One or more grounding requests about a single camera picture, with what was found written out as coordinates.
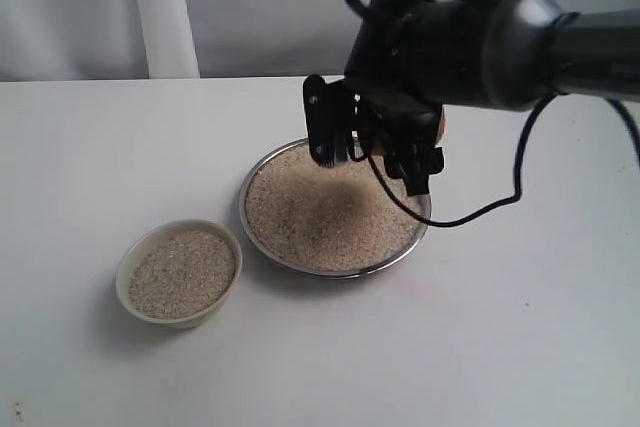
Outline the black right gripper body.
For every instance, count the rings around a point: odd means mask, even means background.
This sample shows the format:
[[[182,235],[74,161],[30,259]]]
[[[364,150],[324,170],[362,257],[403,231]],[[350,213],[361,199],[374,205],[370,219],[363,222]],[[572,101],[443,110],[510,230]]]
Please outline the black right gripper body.
[[[363,132],[432,147],[444,105],[499,106],[489,39],[500,0],[345,2],[361,19],[344,82],[364,99]]]

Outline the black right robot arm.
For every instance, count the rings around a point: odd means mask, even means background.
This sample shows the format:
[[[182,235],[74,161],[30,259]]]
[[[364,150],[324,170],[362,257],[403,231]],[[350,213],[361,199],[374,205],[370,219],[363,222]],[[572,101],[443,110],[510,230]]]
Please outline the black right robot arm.
[[[361,19],[343,77],[303,84],[312,159],[381,147],[393,178],[442,168],[447,104],[524,111],[546,96],[639,96],[639,15],[568,13],[553,0],[346,0]]]

